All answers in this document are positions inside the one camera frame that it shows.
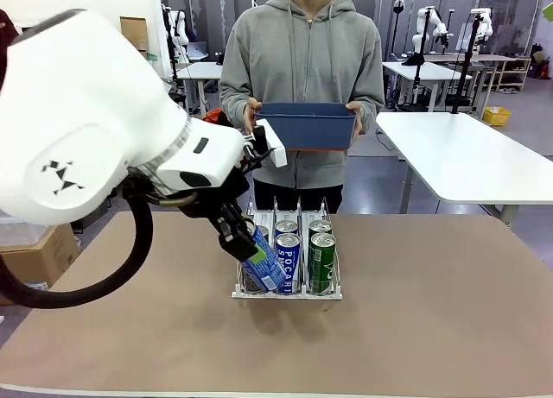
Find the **clear plastic bin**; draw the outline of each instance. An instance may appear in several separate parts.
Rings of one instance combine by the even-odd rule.
[[[25,223],[0,211],[0,246],[35,245],[46,233],[46,225]]]

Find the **black hose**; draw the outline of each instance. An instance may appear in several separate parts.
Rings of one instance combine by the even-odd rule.
[[[135,219],[135,242],[129,257],[115,273],[80,290],[64,293],[45,292],[28,287],[17,280],[0,256],[0,294],[18,305],[34,309],[61,309],[90,303],[123,286],[146,261],[154,234],[152,213],[148,203],[139,198],[128,198],[127,202]]]

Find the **blue plastic container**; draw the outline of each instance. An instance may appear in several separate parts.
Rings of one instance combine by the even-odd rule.
[[[267,119],[287,150],[345,150],[352,146],[355,112],[342,103],[263,103]]]

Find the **dark red cloth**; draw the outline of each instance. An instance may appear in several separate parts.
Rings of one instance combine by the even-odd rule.
[[[2,88],[3,78],[6,76],[8,46],[17,36],[16,28],[8,14],[0,9],[0,89]]]

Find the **white wire rack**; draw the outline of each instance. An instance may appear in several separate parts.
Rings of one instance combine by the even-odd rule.
[[[272,211],[256,211],[253,208],[253,202],[250,199],[246,215],[253,219],[257,225],[263,225],[269,230],[269,244],[272,249],[275,248],[275,224],[283,219],[291,219],[298,223],[298,233],[302,237],[300,261],[297,267],[298,273],[298,291],[295,294],[268,293],[248,293],[245,290],[244,278],[242,276],[242,267],[238,263],[236,271],[236,285],[232,292],[233,299],[285,299],[285,300],[342,300],[340,283],[340,262],[338,259],[338,245],[336,245],[336,255],[334,257],[333,279],[330,282],[330,288],[326,294],[311,294],[308,271],[308,236],[309,225],[317,219],[330,221],[326,201],[321,204],[321,210],[318,212],[303,212],[302,202],[299,201],[297,211],[278,211],[278,205],[275,201],[275,207]]]

